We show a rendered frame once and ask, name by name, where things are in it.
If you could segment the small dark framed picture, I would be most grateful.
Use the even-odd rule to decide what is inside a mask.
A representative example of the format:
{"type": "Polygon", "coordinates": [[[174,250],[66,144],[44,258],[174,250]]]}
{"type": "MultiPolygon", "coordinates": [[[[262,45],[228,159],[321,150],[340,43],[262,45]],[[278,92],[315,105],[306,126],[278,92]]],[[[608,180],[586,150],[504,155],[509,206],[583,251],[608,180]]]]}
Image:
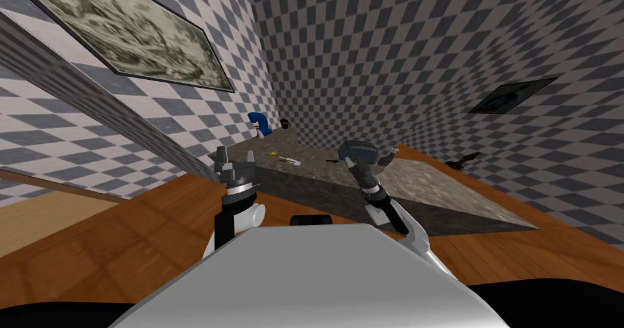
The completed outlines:
{"type": "Polygon", "coordinates": [[[518,106],[530,96],[540,92],[558,77],[549,77],[526,82],[503,84],[489,93],[469,111],[470,114],[502,115],[518,106]]]}

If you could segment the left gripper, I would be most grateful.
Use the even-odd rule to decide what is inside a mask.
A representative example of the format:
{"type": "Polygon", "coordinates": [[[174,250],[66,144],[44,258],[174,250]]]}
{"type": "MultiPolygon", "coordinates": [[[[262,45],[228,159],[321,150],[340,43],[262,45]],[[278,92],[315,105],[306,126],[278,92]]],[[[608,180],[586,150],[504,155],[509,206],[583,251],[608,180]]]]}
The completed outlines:
{"type": "Polygon", "coordinates": [[[253,151],[247,152],[247,162],[230,163],[225,146],[216,150],[216,172],[219,174],[220,183],[226,184],[227,188],[251,183],[256,165],[253,151]]]}

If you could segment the grey stone table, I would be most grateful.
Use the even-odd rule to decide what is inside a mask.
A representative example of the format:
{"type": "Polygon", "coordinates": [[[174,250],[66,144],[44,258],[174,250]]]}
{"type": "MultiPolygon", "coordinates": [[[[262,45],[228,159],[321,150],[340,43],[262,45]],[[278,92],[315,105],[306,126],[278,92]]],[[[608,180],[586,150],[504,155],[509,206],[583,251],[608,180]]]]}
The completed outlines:
{"type": "MultiPolygon", "coordinates": [[[[257,166],[253,181],[260,192],[358,223],[371,224],[360,188],[335,150],[303,146],[297,132],[276,129],[227,148],[229,160],[245,161],[253,151],[257,166]],[[276,156],[258,155],[278,151],[276,156]],[[301,161],[300,166],[278,157],[301,161]]],[[[534,229],[512,211],[486,199],[425,162],[395,158],[372,172],[388,194],[404,207],[431,236],[512,232],[534,229]]]]}

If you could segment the large pale framed picture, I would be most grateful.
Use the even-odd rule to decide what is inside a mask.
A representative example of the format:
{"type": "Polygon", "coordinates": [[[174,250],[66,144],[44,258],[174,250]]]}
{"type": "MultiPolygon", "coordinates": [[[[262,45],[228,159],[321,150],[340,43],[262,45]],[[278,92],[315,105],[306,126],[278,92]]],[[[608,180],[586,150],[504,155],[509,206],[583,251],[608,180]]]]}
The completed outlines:
{"type": "Polygon", "coordinates": [[[115,74],[231,93],[203,28],[157,0],[31,0],[115,74]]]}

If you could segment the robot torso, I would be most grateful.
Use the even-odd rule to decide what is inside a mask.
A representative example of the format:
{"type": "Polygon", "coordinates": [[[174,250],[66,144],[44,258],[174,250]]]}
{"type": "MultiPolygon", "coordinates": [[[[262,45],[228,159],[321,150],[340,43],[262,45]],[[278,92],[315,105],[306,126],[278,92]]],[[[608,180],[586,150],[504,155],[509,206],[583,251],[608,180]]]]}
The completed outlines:
{"type": "Polygon", "coordinates": [[[508,328],[443,267],[418,223],[244,231],[110,328],[508,328]]]}

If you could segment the blue curved object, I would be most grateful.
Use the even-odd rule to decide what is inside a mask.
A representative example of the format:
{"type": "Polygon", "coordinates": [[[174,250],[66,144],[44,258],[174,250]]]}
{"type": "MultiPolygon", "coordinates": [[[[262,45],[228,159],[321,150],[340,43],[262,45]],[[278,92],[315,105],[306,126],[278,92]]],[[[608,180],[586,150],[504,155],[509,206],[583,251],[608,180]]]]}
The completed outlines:
{"type": "Polygon", "coordinates": [[[269,127],[268,120],[261,112],[250,112],[247,114],[251,123],[254,123],[256,128],[257,138],[263,138],[272,133],[272,129],[269,127]]]}

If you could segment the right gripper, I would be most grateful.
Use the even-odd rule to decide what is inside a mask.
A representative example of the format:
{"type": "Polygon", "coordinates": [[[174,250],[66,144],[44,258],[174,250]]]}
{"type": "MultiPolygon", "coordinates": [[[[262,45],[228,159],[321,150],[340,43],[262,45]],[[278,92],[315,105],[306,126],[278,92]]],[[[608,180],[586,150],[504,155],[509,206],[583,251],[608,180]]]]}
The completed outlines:
{"type": "Polygon", "coordinates": [[[355,162],[355,159],[359,158],[368,165],[377,163],[377,166],[386,167],[394,160],[398,151],[399,149],[392,148],[386,156],[379,159],[380,150],[373,144],[365,141],[347,140],[338,149],[338,159],[344,161],[348,157],[355,162]]]}

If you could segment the black object by wall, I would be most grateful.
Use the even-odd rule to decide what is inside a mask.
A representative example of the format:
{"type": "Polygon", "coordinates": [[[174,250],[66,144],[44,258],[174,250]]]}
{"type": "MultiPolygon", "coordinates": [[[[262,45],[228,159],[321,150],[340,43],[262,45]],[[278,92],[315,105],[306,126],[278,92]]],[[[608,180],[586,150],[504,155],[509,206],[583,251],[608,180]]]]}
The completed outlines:
{"type": "Polygon", "coordinates": [[[464,163],[476,159],[480,154],[481,154],[480,152],[473,152],[471,154],[467,154],[463,156],[457,161],[451,161],[451,160],[446,161],[445,164],[451,169],[461,171],[464,168],[463,166],[464,163]]]}

